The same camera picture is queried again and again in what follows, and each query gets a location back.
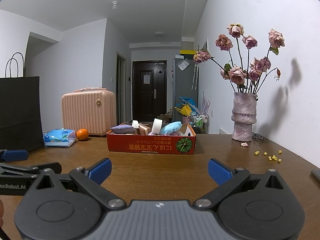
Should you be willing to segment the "lavender linen drawstring pouch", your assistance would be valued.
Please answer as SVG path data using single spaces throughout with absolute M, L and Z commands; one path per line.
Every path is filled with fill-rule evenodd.
M 132 125 L 121 124 L 112 127 L 111 131 L 116 134 L 135 134 L 136 129 Z

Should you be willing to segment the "pink layered sponge block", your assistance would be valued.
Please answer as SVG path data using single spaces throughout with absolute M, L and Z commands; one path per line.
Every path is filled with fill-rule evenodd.
M 136 126 L 136 130 L 137 130 L 137 133 L 140 135 L 148 135 L 151 132 L 148 126 L 141 123 L 138 123 L 138 125 Z

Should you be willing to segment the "light blue plush toy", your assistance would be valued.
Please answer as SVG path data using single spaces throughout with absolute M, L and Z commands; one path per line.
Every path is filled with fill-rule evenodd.
M 161 129 L 160 135 L 172 135 L 172 133 L 178 132 L 181 127 L 182 123 L 180 121 L 169 123 Z

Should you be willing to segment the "black paper shopping bag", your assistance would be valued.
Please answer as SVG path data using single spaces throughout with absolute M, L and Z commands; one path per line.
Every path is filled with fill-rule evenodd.
M 40 78 L 24 77 L 15 52 L 1 78 L 1 149 L 31 151 L 44 146 L 40 114 Z

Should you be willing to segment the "blue tissue pack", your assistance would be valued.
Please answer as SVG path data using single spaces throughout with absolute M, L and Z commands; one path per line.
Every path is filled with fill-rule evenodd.
M 53 129 L 43 133 L 43 140 L 47 147 L 70 147 L 76 141 L 75 130 Z

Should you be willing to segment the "orange fruit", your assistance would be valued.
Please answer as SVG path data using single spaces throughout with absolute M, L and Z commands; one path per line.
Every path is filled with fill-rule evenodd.
M 77 132 L 76 132 L 76 137 L 77 137 L 77 139 L 80 140 L 80 141 L 85 141 L 85 140 L 87 140 L 88 137 L 89 137 L 88 130 L 87 130 L 87 129 L 84 129 L 84 128 L 77 130 Z

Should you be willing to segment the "yellow crumbs on table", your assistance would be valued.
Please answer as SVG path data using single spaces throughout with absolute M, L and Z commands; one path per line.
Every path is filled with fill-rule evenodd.
M 268 152 L 263 152 L 263 153 L 261 153 L 260 151 L 255 151 L 255 152 L 254 152 L 254 155 L 255 155 L 255 156 L 263 155 L 263 156 L 265 156 L 265 157 L 268 159 L 268 161 L 274 161 L 274 162 L 276 162 L 276 163 L 281 163 L 281 161 L 282 161 L 282 159 L 281 159 L 280 157 L 278 157 L 277 155 L 275 155 L 275 154 L 269 155 Z

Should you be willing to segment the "red cardboard box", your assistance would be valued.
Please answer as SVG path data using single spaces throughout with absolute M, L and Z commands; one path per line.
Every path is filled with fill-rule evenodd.
M 196 134 L 189 124 L 183 124 L 178 135 L 116 134 L 107 132 L 108 150 L 111 152 L 194 154 Z

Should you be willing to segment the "purple textured vase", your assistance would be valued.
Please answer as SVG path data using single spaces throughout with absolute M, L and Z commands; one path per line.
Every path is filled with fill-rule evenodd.
M 252 140 L 252 126 L 257 122 L 257 97 L 252 93 L 234 93 L 231 119 L 234 121 L 232 139 Z

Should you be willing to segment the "pink ribbed small suitcase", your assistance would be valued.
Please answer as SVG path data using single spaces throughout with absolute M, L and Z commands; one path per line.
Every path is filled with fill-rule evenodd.
M 105 135 L 116 126 L 116 96 L 106 88 L 83 88 L 61 98 L 62 123 L 66 129 L 86 129 L 90 135 Z

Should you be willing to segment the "dark phone at table edge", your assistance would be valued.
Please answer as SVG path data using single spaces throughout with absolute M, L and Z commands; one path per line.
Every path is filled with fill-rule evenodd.
M 320 169 L 314 169 L 311 171 L 311 175 L 320 182 Z

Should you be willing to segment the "dried pink rose bouquet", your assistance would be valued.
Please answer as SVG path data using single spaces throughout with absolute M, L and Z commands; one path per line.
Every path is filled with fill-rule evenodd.
M 244 27 L 241 24 L 233 23 L 227 27 L 228 35 L 220 34 L 215 41 L 215 45 L 221 51 L 229 54 L 229 61 L 224 65 L 219 64 L 212 56 L 205 43 L 193 55 L 194 73 L 191 88 L 194 89 L 199 82 L 199 65 L 207 61 L 213 61 L 220 71 L 224 80 L 228 80 L 235 93 L 250 93 L 257 95 L 266 78 L 274 72 L 275 79 L 279 80 L 281 71 L 279 68 L 271 68 L 272 64 L 267 54 L 261 59 L 256 57 L 250 60 L 250 50 L 258 46 L 258 41 L 251 35 L 244 35 Z M 233 42 L 236 41 L 236 47 L 240 57 L 240 65 L 237 66 L 233 60 L 231 49 Z

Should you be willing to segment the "grey refrigerator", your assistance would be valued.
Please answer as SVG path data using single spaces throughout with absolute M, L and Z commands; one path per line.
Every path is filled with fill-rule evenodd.
M 195 87 L 191 88 L 195 66 L 193 55 L 180 55 L 180 57 L 182 56 L 183 58 L 174 58 L 172 106 L 176 107 L 180 103 L 183 103 L 180 97 L 193 99 L 194 105 L 197 106 L 198 91 Z

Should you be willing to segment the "dark brown entrance door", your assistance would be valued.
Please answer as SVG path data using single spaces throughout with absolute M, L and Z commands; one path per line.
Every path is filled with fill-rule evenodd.
M 148 122 L 167 112 L 167 62 L 133 62 L 132 118 Z

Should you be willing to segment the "yellow black box on fridge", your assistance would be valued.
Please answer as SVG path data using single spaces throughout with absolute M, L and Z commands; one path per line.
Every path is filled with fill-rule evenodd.
M 182 54 L 182 55 L 195 55 L 196 51 L 195 50 L 180 50 L 180 54 Z

